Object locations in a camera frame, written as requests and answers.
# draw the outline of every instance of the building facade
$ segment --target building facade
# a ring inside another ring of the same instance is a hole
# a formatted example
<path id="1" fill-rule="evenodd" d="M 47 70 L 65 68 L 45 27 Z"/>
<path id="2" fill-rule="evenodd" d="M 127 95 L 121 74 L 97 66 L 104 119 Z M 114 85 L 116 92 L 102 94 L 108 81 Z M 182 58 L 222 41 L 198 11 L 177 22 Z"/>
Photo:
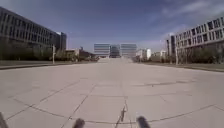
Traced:
<path id="1" fill-rule="evenodd" d="M 109 57 L 110 44 L 94 44 L 94 54 L 100 57 Z"/>
<path id="2" fill-rule="evenodd" d="M 195 62 L 196 56 L 203 51 L 211 54 L 217 61 L 224 61 L 224 14 L 179 32 L 174 37 L 180 63 Z"/>
<path id="3" fill-rule="evenodd" d="M 66 50 L 66 40 L 67 40 L 67 35 L 63 32 L 57 32 L 57 34 L 59 35 L 59 39 L 57 41 L 57 43 L 55 44 L 57 50 L 62 50 L 65 51 Z"/>
<path id="4" fill-rule="evenodd" d="M 117 58 L 120 57 L 120 45 L 110 45 L 110 57 Z"/>
<path id="5" fill-rule="evenodd" d="M 135 57 L 137 50 L 136 44 L 94 44 L 94 54 L 101 57 L 119 56 Z"/>
<path id="6" fill-rule="evenodd" d="M 123 57 L 135 57 L 136 51 L 136 44 L 121 44 L 121 56 Z"/>
<path id="7" fill-rule="evenodd" d="M 53 45 L 57 50 L 65 49 L 66 35 L 59 35 L 0 7 L 0 57 L 2 59 L 28 53 L 36 56 L 45 53 L 50 55 Z"/>
<path id="8" fill-rule="evenodd" d="M 167 51 L 167 58 L 169 61 L 175 62 L 176 60 L 176 39 L 174 35 L 169 35 L 166 39 L 166 51 Z"/>
<path id="9" fill-rule="evenodd" d="M 147 49 L 137 50 L 136 57 L 139 59 L 139 61 L 146 61 L 147 60 Z"/>

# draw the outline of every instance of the distant building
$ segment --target distant building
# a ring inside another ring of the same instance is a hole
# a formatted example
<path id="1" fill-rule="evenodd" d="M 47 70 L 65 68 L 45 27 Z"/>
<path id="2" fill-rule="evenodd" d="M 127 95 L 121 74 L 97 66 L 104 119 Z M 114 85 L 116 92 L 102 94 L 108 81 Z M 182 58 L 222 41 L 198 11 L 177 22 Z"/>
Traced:
<path id="1" fill-rule="evenodd" d="M 154 52 L 151 56 L 151 61 L 153 62 L 166 62 L 167 52 L 161 50 L 160 52 Z"/>
<path id="2" fill-rule="evenodd" d="M 100 57 L 114 56 L 135 57 L 136 44 L 94 44 L 94 54 Z"/>
<path id="3" fill-rule="evenodd" d="M 212 52 L 218 61 L 224 61 L 224 13 L 173 36 L 180 63 L 191 62 L 198 51 L 204 49 Z"/>
<path id="4" fill-rule="evenodd" d="M 136 44 L 121 44 L 121 56 L 123 57 L 135 57 L 136 51 Z"/>
<path id="5" fill-rule="evenodd" d="M 117 58 L 120 56 L 120 45 L 110 45 L 110 57 Z"/>
<path id="6" fill-rule="evenodd" d="M 151 51 L 151 49 L 146 49 L 146 56 L 147 56 L 147 60 L 149 60 L 150 58 L 151 58 L 151 56 L 152 56 L 152 51 Z"/>
<path id="7" fill-rule="evenodd" d="M 58 32 L 57 33 L 59 35 L 59 41 L 57 41 L 57 43 L 55 44 L 56 45 L 56 48 L 57 50 L 66 50 L 66 40 L 67 40 L 67 35 L 65 33 L 62 33 L 62 32 Z"/>
<path id="8" fill-rule="evenodd" d="M 166 39 L 166 51 L 167 51 L 167 57 L 169 58 L 170 62 L 175 62 L 176 58 L 176 42 L 175 42 L 175 36 L 170 35 Z"/>
<path id="9" fill-rule="evenodd" d="M 66 35 L 47 29 L 14 12 L 0 7 L 0 57 L 15 56 L 27 51 L 36 55 L 66 49 Z"/>
<path id="10" fill-rule="evenodd" d="M 94 54 L 100 57 L 110 55 L 110 44 L 94 44 Z"/>
<path id="11" fill-rule="evenodd" d="M 147 50 L 146 49 L 137 50 L 136 57 L 139 59 L 139 61 L 147 60 Z"/>

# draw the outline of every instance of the paved plaza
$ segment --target paved plaza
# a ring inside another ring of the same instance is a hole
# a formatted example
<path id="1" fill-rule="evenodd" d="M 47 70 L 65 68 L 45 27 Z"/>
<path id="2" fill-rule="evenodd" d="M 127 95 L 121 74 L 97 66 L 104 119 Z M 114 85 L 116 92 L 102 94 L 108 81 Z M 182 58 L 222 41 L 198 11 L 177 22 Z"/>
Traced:
<path id="1" fill-rule="evenodd" d="M 223 128 L 224 73 L 108 58 L 0 70 L 0 112 L 9 128 L 72 128 L 77 118 L 85 128 L 137 128 L 139 116 L 151 128 Z"/>

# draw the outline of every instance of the sky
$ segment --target sky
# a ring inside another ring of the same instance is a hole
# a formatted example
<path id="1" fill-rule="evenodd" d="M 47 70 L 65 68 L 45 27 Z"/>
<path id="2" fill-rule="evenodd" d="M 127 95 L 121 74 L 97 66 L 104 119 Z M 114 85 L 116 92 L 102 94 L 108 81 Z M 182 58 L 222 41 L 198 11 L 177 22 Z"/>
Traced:
<path id="1" fill-rule="evenodd" d="M 0 6 L 66 33 L 67 49 L 135 43 L 156 52 L 170 33 L 222 13 L 224 0 L 0 0 Z"/>

